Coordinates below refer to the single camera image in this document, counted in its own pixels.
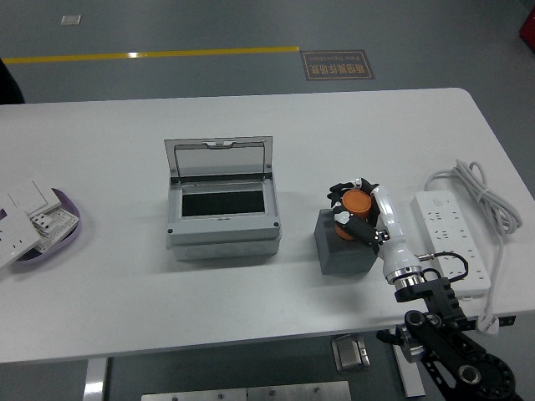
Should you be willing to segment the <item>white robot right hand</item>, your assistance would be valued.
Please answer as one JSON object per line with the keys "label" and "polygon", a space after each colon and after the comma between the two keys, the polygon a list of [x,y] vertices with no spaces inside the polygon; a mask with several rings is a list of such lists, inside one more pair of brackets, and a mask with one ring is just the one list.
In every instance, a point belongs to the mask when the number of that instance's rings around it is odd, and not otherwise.
{"label": "white robot right hand", "polygon": [[329,188],[334,224],[340,232],[373,247],[386,281],[397,289],[424,281],[419,259],[409,249],[390,193],[364,178]]}

